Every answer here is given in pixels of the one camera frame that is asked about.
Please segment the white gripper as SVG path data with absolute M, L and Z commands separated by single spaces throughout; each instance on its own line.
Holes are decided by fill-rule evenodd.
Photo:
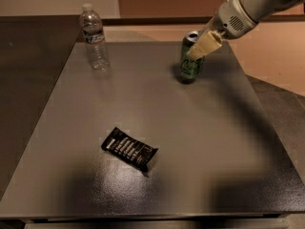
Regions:
M 257 26 L 244 10 L 241 0 L 226 0 L 208 22 L 208 30 L 187 51 L 187 56 L 198 60 L 222 46 L 223 39 L 237 39 Z

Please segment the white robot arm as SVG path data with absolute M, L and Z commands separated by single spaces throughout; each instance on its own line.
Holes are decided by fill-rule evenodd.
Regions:
M 270 15 L 303 2 L 304 0 L 226 0 L 200 32 L 187 55 L 192 60 L 200 59 L 218 50 L 224 40 L 240 38 Z

